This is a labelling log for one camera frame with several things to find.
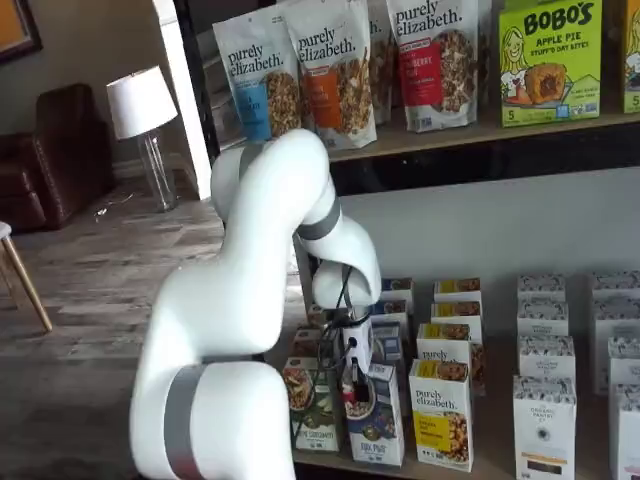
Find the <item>wooden shelf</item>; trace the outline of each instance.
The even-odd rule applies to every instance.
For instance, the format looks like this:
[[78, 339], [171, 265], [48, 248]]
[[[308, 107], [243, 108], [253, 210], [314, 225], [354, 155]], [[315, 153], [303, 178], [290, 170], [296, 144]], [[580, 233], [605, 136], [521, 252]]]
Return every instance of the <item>wooden shelf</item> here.
[[[401, 468], [383, 467], [351, 459], [346, 446], [340, 454], [294, 451], [294, 461], [388, 477], [421, 480], [512, 480], [515, 478], [513, 446], [512, 375], [515, 373], [515, 339], [487, 344], [488, 395], [476, 399], [473, 418], [474, 454], [471, 473], [457, 472], [418, 462], [413, 427], [405, 426], [406, 453]], [[579, 350], [587, 358], [587, 349]], [[576, 480], [609, 478], [607, 402], [589, 391], [587, 371], [578, 375]]]
[[480, 114], [478, 121], [472, 125], [425, 133], [407, 132], [405, 129], [404, 110], [396, 109], [392, 112], [391, 122], [378, 127], [378, 140], [376, 142], [358, 150], [333, 152], [330, 158], [331, 162], [341, 162], [471, 143], [543, 135], [545, 133], [569, 132], [640, 122], [640, 113], [624, 114], [621, 112], [622, 107], [619, 103], [616, 105], [603, 104], [600, 116], [592, 120], [566, 121], [512, 128], [502, 128], [500, 126], [500, 112], [495, 109]]

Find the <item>green box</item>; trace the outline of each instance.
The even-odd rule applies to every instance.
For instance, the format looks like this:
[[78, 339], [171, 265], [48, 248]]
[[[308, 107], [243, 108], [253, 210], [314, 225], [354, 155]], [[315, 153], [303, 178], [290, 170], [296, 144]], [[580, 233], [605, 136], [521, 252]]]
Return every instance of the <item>green box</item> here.
[[602, 0], [511, 0], [500, 13], [502, 126], [600, 115]]

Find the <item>gray band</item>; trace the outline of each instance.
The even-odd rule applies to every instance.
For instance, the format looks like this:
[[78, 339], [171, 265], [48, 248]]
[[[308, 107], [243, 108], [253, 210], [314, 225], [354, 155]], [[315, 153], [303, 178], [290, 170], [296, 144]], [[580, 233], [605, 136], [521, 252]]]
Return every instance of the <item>gray band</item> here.
[[258, 155], [262, 153], [264, 145], [249, 143], [240, 154], [240, 165], [238, 166], [238, 179], [242, 180], [244, 174], [247, 172], [247, 168], [249, 165], [253, 163], [253, 161], [258, 158]]
[[304, 240], [320, 240], [326, 237], [338, 223], [340, 212], [340, 200], [336, 197], [327, 216], [313, 225], [300, 225], [298, 227], [298, 235]]
[[164, 410], [164, 448], [171, 470], [183, 480], [204, 480], [191, 446], [191, 408], [206, 365], [183, 367], [174, 377]]

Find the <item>bobo's logo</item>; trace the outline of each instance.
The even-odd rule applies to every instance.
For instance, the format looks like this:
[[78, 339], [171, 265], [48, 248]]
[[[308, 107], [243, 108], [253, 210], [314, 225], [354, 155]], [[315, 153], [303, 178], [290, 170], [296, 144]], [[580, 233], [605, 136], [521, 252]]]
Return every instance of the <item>bobo's logo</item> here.
[[538, 28], [540, 30], [546, 30], [551, 27], [552, 30], [560, 30], [564, 26], [577, 23], [578, 25], [586, 25], [591, 21], [593, 15], [591, 15], [591, 2], [580, 2], [577, 5], [572, 5], [567, 9], [558, 8], [551, 12], [542, 12], [540, 14], [532, 13], [527, 15], [524, 19], [524, 31], [527, 35], [533, 35]]

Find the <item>brown leather armchair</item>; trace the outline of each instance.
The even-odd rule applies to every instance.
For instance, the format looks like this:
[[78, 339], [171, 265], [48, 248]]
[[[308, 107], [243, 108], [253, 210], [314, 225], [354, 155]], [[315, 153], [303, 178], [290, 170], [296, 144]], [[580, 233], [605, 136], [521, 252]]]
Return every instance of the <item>brown leather armchair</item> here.
[[109, 130], [88, 85], [43, 93], [34, 133], [0, 135], [0, 221], [15, 231], [60, 228], [113, 186]]

